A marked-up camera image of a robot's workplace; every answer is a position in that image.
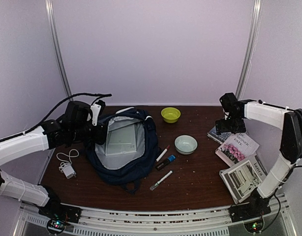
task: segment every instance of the white wall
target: white wall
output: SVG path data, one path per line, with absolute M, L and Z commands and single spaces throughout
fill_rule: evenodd
M 235 92 L 253 0 L 54 0 L 73 93 L 111 104 L 219 105 Z
M 302 1 L 264 0 L 256 51 L 244 98 L 302 108 Z M 270 168 L 276 161 L 281 132 L 252 121 L 248 131 Z M 283 187 L 302 235 L 302 169 Z
M 0 0 L 0 138 L 30 128 L 64 97 L 45 2 Z M 47 155 L 35 153 L 1 168 L 37 183 Z M 0 196 L 0 236 L 11 234 L 18 207 Z

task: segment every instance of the book cover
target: book cover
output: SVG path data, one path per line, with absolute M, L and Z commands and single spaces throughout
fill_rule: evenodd
M 253 155 L 258 149 L 259 144 L 252 140 L 245 133 L 232 134 L 218 149 L 215 151 L 228 166 L 233 166 L 246 157 Z
M 250 196 L 251 192 L 264 181 L 267 172 L 255 154 L 227 170 L 220 171 L 220 176 L 237 204 Z
M 222 144 L 225 142 L 225 140 L 231 136 L 231 132 L 222 133 L 220 135 L 216 134 L 216 129 L 213 127 L 208 133 L 207 136 L 211 138 L 212 140 Z

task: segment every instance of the robotic arm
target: robotic arm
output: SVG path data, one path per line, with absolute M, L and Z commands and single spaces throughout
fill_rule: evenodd
M 111 94 L 100 95 L 99 98 L 111 96 Z M 65 113 L 58 119 L 45 120 L 32 131 L 1 139 L 0 166 L 29 153 L 53 149 L 61 145 L 69 147 L 75 142 L 82 142 L 88 138 L 97 144 L 104 144 L 107 128 L 97 125 L 97 118 L 104 107 L 105 103 L 101 100 L 94 101 L 92 105 L 70 101 Z M 35 204 L 40 214 L 46 215 L 54 222 L 66 223 L 68 219 L 70 222 L 77 223 L 80 218 L 81 209 L 62 205 L 51 188 L 27 183 L 1 170 L 0 195 Z
M 268 211 L 268 203 L 276 189 L 285 183 L 296 162 L 302 158 L 302 109 L 292 110 L 254 100 L 238 101 L 233 93 L 220 98 L 226 118 L 215 122 L 217 134 L 245 132 L 243 119 L 257 120 L 282 130 L 278 159 L 265 180 L 256 188 L 247 205 L 232 207 L 234 222 L 258 217 Z

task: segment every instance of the table surface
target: table surface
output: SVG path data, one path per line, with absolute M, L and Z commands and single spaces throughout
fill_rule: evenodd
M 140 106 L 148 110 L 153 117 L 159 146 L 171 145 L 165 157 L 173 154 L 176 160 L 157 171 L 152 172 L 141 181 L 141 187 L 135 195 L 125 192 L 119 186 L 105 184 L 97 175 L 85 155 L 73 158 L 76 177 L 66 179 L 58 167 L 60 161 L 56 153 L 68 153 L 70 149 L 82 149 L 81 144 L 55 150 L 47 167 L 41 184 L 47 185 L 58 194 L 66 204 L 82 207 L 95 207 L 113 210 L 165 211 L 201 209 L 231 205 L 232 197 L 219 176 L 219 171 L 228 166 L 215 155 L 219 144 L 207 137 L 207 132 L 217 119 L 222 118 L 221 107 L 176 106 L 181 111 L 177 123 L 168 124 L 162 120 L 162 106 Z M 112 113 L 123 107 L 106 107 L 104 113 Z M 187 134 L 198 142 L 196 151 L 188 156 L 177 153 L 174 140 L 177 136 Z M 154 191 L 149 188 L 170 170 L 173 174 Z

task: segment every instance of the white charger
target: white charger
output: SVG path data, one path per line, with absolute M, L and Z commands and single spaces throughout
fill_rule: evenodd
M 77 153 L 77 155 L 72 156 L 72 155 L 71 155 L 71 152 L 72 152 L 72 151 L 75 151 L 75 152 Z M 60 159 L 60 158 L 58 157 L 58 155 L 64 155 L 64 156 L 66 156 L 66 157 L 69 157 L 69 161 Z M 59 170 L 60 170 L 61 173 L 64 173 L 64 175 L 67 177 L 67 179 L 69 179 L 69 178 L 71 178 L 71 177 L 73 177 L 73 176 L 76 177 L 76 175 L 77 175 L 76 172 L 74 171 L 74 169 L 72 168 L 72 161 L 71 161 L 71 158 L 78 157 L 78 156 L 79 156 L 79 152 L 78 152 L 78 150 L 76 150 L 76 149 L 71 149 L 71 150 L 69 151 L 69 154 L 68 154 L 68 155 L 65 154 L 65 153 L 63 153 L 63 152 L 59 152 L 59 153 L 57 153 L 57 155 L 56 155 L 57 159 L 58 159 L 59 161 L 61 161 L 60 166 L 59 166 Z
M 76 175 L 77 175 L 76 172 L 74 171 L 74 169 L 72 168 L 71 164 L 65 165 L 62 169 L 62 172 L 68 179 L 73 176 L 76 177 Z

